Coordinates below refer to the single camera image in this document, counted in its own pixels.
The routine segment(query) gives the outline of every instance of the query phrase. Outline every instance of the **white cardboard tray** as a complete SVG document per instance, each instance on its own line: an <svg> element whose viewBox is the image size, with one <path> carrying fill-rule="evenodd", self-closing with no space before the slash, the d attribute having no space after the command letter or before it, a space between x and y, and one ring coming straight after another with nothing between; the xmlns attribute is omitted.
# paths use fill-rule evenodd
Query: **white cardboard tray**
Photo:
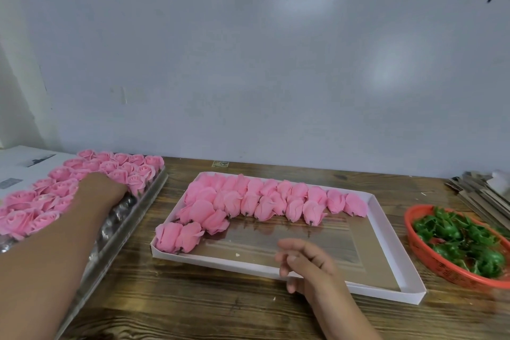
<svg viewBox="0 0 510 340"><path fill-rule="evenodd" d="M215 172L202 172L200 173L195 180L202 174L214 175ZM224 176L232 176L232 174L221 174ZM326 191L332 189L333 187L326 187L320 185L322 189ZM423 281L420 278L415 266L413 265L411 259L407 255L402 243L398 239L395 230L386 218L386 215L379 205L379 202L375 198L373 194L369 194L361 191L353 191L350 189L338 189L343 194L347 193L356 193L360 196L364 201L368 204L368 213L367 217L372 224L372 227L375 231L377 239L379 240L379 244L382 247L383 252L386 255L386 259L390 264L391 270L397 280L398 286L400 287L400 292L392 291L387 289L382 289L373 286L367 286L362 284L357 284L354 282L346 282L349 291L354 294L359 294L363 296L370 296L376 298L382 298L386 300L393 300L399 302L405 302L408 304L418 305L421 300L424 298L427 293L427 289L423 284ZM175 219L174 215L181 208L184 207L184 195L177 202L172 212L169 214L165 222L170 222ZM171 260L177 262L184 262L186 264L213 267L215 269L227 270L231 272L238 272L244 274L250 274L254 276L260 276L265 278L272 279L280 279L284 280L279 276L279 269L277 267L271 266L261 266L253 263L232 261L232 260L221 260L218 258L211 258L193 254L169 254L163 253L156 249L154 246L156 242L156 237L150 243L150 250L152 252L152 256L154 258L159 258L162 260ZM300 277L296 273L292 272L290 274L292 277Z"/></svg>

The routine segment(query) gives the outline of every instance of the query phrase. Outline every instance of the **orange basket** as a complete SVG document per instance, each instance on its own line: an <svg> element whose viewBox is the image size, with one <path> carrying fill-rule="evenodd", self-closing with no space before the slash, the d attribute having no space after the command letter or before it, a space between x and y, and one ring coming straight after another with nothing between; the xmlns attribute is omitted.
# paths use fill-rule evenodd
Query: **orange basket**
<svg viewBox="0 0 510 340"><path fill-rule="evenodd" d="M433 207L434 206L431 204L418 204L409 208L404 214L404 222L407 229L407 236L409 238L409 245L418 259L438 276L443 277L445 280L453 282L459 286L468 287L482 292L488 292L493 288L510 289L510 242L501 236L501 234L498 234L491 228L488 228L491 233L500 239L500 247L498 250L507 260L507 268L503 275L498 279L485 278L469 272L444 259L441 255L427 246L427 244L415 233L413 229L413 222L426 215L433 215ZM455 212L451 208L446 208L446 211ZM483 223L472 218L470 219L477 225L486 227Z"/></svg>

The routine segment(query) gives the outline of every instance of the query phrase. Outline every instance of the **wooden table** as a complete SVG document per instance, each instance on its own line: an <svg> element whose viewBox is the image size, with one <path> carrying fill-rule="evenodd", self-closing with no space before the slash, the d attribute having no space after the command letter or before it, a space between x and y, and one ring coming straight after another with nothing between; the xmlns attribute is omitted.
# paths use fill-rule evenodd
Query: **wooden table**
<svg viewBox="0 0 510 340"><path fill-rule="evenodd" d="M245 163L213 168L209 160L179 158L165 158L165 163L168 182L63 338L322 338L306 300L289 295L279 281L151 257L155 227L202 171L373 193L408 250L402 216L409 206L433 203L469 212L443 179ZM428 289L420 306L354 296L385 339L510 338L510 292L484 295L462 289L434 275L412 254L411 258Z"/></svg>

